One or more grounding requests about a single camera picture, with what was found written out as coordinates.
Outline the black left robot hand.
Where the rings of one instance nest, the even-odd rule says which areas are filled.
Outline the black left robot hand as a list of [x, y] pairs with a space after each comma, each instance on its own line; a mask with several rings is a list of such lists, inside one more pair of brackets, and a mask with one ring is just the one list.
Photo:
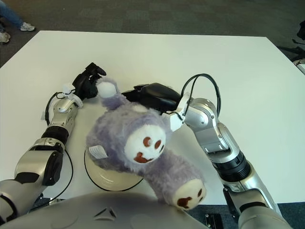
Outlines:
[[72, 85], [75, 87], [73, 93], [82, 101], [96, 97], [98, 93], [96, 83], [102, 76], [106, 76], [106, 72], [95, 63], [90, 63], [73, 81]]

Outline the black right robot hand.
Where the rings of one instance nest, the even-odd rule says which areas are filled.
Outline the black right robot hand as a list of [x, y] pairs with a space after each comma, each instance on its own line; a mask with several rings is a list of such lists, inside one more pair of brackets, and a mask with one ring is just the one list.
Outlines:
[[161, 113], [176, 110], [180, 94], [160, 83], [140, 84], [122, 93], [130, 102], [137, 102]]

